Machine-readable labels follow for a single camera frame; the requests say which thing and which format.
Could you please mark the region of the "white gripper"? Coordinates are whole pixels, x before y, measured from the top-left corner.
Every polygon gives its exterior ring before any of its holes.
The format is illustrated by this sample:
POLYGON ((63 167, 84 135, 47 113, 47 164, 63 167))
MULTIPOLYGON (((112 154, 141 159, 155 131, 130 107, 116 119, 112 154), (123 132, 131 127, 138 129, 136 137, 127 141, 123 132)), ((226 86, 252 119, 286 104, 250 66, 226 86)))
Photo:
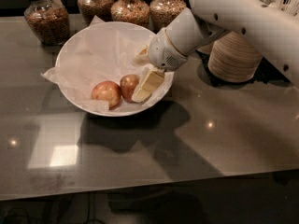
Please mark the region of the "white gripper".
POLYGON ((178 70, 187 62, 187 57, 177 51, 163 28, 151 39, 149 48, 144 47, 133 59, 134 65, 145 65, 148 62, 160 69, 144 69, 132 95, 136 103, 146 101, 164 83, 164 71, 178 70))

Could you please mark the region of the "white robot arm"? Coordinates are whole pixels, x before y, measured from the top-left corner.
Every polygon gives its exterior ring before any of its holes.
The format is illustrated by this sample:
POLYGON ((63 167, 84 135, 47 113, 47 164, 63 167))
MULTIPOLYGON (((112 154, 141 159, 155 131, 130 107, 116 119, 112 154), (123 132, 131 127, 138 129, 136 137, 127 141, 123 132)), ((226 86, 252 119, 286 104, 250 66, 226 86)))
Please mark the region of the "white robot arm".
POLYGON ((190 5, 133 59, 159 72, 178 70, 197 49, 235 32, 299 85, 299 21, 259 0, 189 0, 190 5))

